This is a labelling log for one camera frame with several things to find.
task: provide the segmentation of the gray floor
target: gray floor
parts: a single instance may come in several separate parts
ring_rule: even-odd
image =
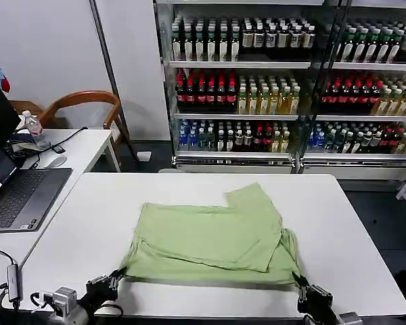
[[[136,151],[152,151],[150,162],[141,162],[137,166],[126,147],[120,148],[122,171],[139,173],[156,173],[163,168],[171,167],[171,145],[169,142],[136,142]],[[93,171],[108,172],[110,167],[104,157],[101,157]],[[406,202],[395,198],[394,192],[345,192],[359,218],[363,222],[371,239],[378,248],[381,256],[391,273],[396,276],[401,270],[406,269]],[[31,324],[33,321],[28,316],[22,316],[18,321],[6,324]],[[109,318],[100,320],[97,324],[135,324],[150,322],[149,320]],[[187,320],[159,320],[162,323],[187,322]],[[243,320],[240,322],[261,323],[264,320]],[[406,318],[368,318],[366,324],[406,324]],[[37,318],[33,324],[44,324]]]

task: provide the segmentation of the plastic bottle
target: plastic bottle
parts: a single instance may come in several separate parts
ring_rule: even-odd
[[[51,147],[51,142],[45,139],[45,132],[42,128],[41,122],[39,122],[39,120],[34,117],[29,110],[25,110],[22,113],[22,116],[24,117],[24,126],[32,135],[36,146],[42,150]]]

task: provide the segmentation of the water bottle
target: water bottle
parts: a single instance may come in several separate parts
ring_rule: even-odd
[[[188,151],[188,136],[185,134],[184,130],[180,130],[179,133],[179,149]]]
[[[189,133],[189,151],[198,151],[198,139],[196,131],[191,130]]]
[[[36,146],[42,150],[51,147],[51,142],[45,139],[45,132],[39,120],[32,116],[32,113],[28,110],[25,110],[22,116],[24,117],[24,125],[32,135]]]

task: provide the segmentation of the white table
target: white table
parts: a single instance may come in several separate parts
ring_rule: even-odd
[[[331,175],[84,174],[22,268],[21,308],[34,309],[31,293],[61,286],[81,297],[86,281],[117,268],[144,202],[226,206],[225,192],[253,182],[296,234],[303,270],[334,295],[335,312],[406,314],[403,295]],[[300,316],[297,298],[293,291],[122,281],[117,303],[125,315],[289,318]]]
[[[52,144],[56,144],[63,139],[66,139],[75,131],[76,130],[69,129],[45,130],[46,136]],[[81,176],[81,174],[90,171],[93,168],[103,152],[106,152],[106,155],[110,156],[111,160],[116,161],[115,166],[118,169],[117,160],[114,152],[112,151],[110,138],[110,130],[89,129],[81,131],[79,134],[62,144],[63,149],[65,149],[65,153],[63,153],[63,155],[67,157],[67,160],[60,167],[72,168],[72,173],[53,203],[48,214],[45,216],[45,219],[43,220],[39,229],[36,232],[0,234],[0,249],[9,253],[18,262],[20,267],[24,264],[31,250],[53,219],[53,216],[59,209],[60,205],[62,205],[65,198],[74,187],[78,178]],[[38,168],[46,167],[57,156],[59,155],[52,150],[42,153],[40,155],[41,160]],[[36,160],[37,156],[29,158],[24,163],[23,168],[29,168]],[[6,271],[8,265],[9,259],[0,255],[0,284],[7,281]]]

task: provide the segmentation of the fridge shelf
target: fridge shelf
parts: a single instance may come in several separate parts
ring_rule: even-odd
[[[406,116],[386,115],[317,115],[316,121],[406,122]]]
[[[340,70],[385,70],[385,71],[406,71],[406,64],[402,63],[356,63],[356,62],[334,62],[333,69]]]
[[[323,0],[157,0],[173,5],[322,5]]]
[[[173,68],[205,69],[308,69],[310,62],[271,62],[271,61],[170,61]]]
[[[250,115],[250,114],[186,114],[176,113],[175,118],[189,120],[247,120],[247,121],[295,121],[298,115]]]

